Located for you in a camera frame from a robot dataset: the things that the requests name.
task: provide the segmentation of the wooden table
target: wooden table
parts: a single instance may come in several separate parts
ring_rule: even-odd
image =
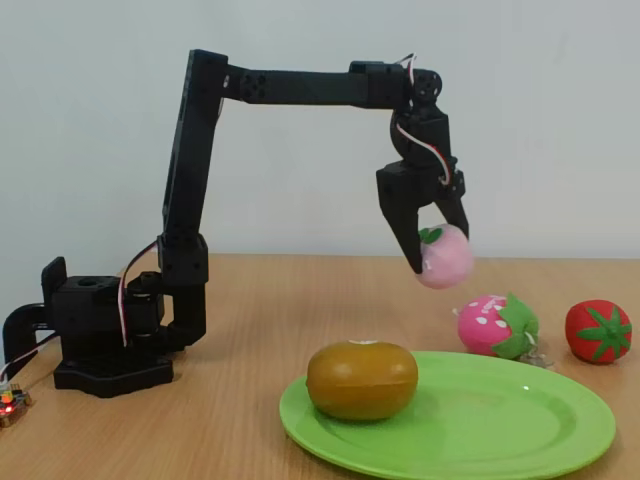
[[[147,257],[136,271],[154,269]],[[310,356],[344,339],[461,351],[452,309],[513,291],[541,318],[556,370],[600,394],[618,419],[611,450],[571,480],[635,478],[640,468],[638,355],[613,366],[576,360],[563,336],[574,303],[606,298],[640,318],[640,262],[480,260],[472,279],[425,289],[402,258],[212,256],[208,332],[175,360],[176,380],[101,400],[57,391],[53,344],[16,380],[35,405],[0,431],[0,466],[25,480],[364,479],[306,454],[283,432],[280,395]]]

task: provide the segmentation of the brown toy fruit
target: brown toy fruit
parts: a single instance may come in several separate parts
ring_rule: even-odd
[[[309,361],[307,389],[321,412],[341,420],[371,421],[403,410],[418,384],[411,353],[386,342],[339,342]]]

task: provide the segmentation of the black robotic arm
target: black robotic arm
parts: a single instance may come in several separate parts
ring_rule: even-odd
[[[401,159],[376,172],[378,200],[410,267],[421,273],[421,207],[435,203],[445,220],[467,236],[469,226],[449,120],[436,106],[442,80],[436,72],[412,67],[412,62],[408,68],[352,62],[345,73],[249,70],[230,65],[224,55],[191,51],[164,196],[163,231],[155,242],[160,272],[142,273],[125,291],[119,277],[68,277],[59,257],[42,273],[44,308],[16,310],[12,331],[32,342],[32,330],[46,324],[60,336],[63,360],[54,372],[57,388],[113,397],[172,380],[165,354],[192,345],[206,332],[208,247],[199,229],[224,99],[391,110],[391,141]],[[164,295],[173,297],[173,320],[167,326],[161,325]]]

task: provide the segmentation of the green oval plate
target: green oval plate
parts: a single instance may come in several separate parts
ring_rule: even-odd
[[[418,389],[395,417],[330,419],[313,407],[302,377],[280,401],[287,434],[330,463],[397,480],[553,478],[594,462],[613,441],[609,407],[562,375],[471,354],[414,356]]]

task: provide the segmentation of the toy tomato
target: toy tomato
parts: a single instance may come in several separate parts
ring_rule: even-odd
[[[588,300],[571,307],[565,334],[573,354],[590,363],[612,363],[631,348],[629,317],[607,300]]]

